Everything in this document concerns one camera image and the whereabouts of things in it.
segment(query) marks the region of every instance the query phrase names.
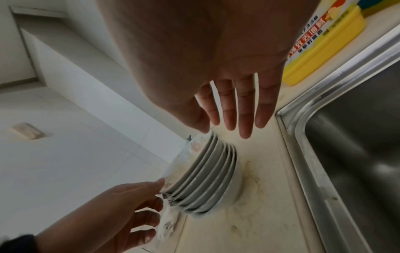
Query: sink rim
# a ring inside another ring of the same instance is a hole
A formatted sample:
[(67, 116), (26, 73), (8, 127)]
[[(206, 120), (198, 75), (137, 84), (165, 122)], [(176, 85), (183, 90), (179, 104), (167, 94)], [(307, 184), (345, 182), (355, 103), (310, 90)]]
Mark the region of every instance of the sink rim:
[(399, 60), (400, 25), (276, 114), (321, 240), (329, 253), (373, 251), (311, 147), (305, 126), (320, 108)]

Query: stack of bowls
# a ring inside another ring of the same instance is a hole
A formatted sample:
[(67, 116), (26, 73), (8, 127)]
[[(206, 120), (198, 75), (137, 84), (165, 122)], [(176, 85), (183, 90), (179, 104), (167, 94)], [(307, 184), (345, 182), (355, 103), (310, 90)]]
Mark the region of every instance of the stack of bowls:
[(191, 140), (164, 177), (161, 193), (169, 205), (195, 218), (232, 205), (243, 187), (236, 147), (213, 131)]

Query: sleeve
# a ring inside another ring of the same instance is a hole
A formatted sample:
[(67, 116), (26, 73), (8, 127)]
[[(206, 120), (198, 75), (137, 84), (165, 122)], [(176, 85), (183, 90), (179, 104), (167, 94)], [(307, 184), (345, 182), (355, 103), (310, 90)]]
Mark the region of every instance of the sleeve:
[(23, 235), (0, 245), (0, 253), (40, 253), (33, 235)]

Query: countertop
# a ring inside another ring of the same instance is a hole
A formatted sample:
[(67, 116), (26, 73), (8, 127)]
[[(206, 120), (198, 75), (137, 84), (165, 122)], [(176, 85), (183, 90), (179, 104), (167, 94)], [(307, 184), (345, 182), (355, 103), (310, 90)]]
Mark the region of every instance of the countertop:
[[(276, 111), (400, 23), (400, 4), (367, 19), (367, 28), (299, 84), (282, 84)], [(203, 219), (188, 217), (176, 253), (321, 253), (317, 229), (275, 117), (243, 140), (238, 130), (214, 127), (239, 151), (244, 188), (231, 207)]]

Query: yellow container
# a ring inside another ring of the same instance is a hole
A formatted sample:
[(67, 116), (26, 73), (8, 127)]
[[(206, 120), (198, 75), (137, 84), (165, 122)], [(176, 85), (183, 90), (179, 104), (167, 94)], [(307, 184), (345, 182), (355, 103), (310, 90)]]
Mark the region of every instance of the yellow container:
[(357, 37), (365, 25), (360, 7), (352, 7), (326, 36), (315, 42), (313, 48), (285, 67), (283, 81), (289, 85), (299, 83)]

